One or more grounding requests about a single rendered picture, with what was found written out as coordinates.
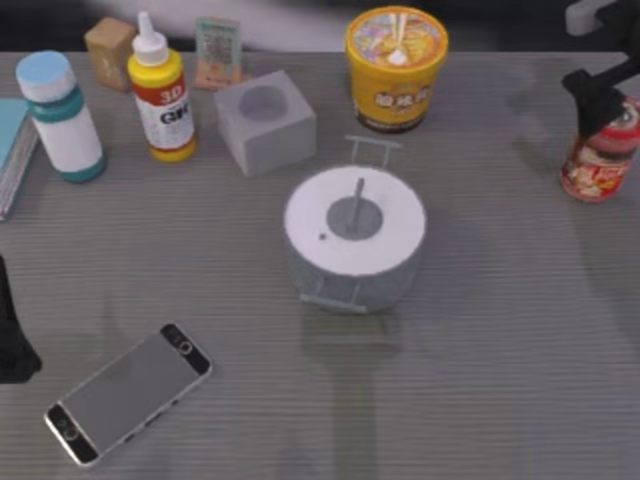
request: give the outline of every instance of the red can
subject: red can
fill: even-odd
[[[618,191],[640,146],[639,106],[628,98],[620,118],[588,139],[577,136],[561,175],[569,195],[602,202]]]

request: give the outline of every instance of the canned food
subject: canned food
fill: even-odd
[[[383,133],[416,127],[447,56],[442,24],[414,8],[377,8],[351,23],[345,44],[360,122]]]
[[[635,100],[624,114],[596,135],[577,136],[562,168],[567,193],[585,202],[601,202],[614,195],[631,167],[640,145],[640,114]]]

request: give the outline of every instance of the gray tabletop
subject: gray tabletop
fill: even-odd
[[[132,98],[69,57],[110,163],[70,185],[40,150],[0,225],[44,361],[29,384],[0,386],[1,478],[87,477],[43,412],[175,320],[215,375],[90,478],[638,477],[640,168],[599,206],[558,182],[575,129],[560,78],[620,57],[450,56],[426,123],[394,137],[405,148],[391,168],[430,215],[424,260],[404,301],[365,319],[298,303],[281,239],[292,188],[347,160],[344,134],[373,135],[353,118],[342,56],[248,57],[253,75],[285,69],[319,118],[317,157],[251,180],[216,132],[210,93],[192,93],[198,154],[163,165]],[[17,93],[19,58],[0,56],[0,94]],[[640,82],[625,88],[640,94]]]

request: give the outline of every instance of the smartphone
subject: smartphone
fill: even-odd
[[[45,422],[71,458],[92,467],[211,373],[185,331],[165,325],[56,402]]]

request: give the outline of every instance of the yellow cup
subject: yellow cup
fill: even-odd
[[[415,8],[376,8],[351,22],[345,46],[358,120],[382,133],[416,127],[449,50],[442,24]]]

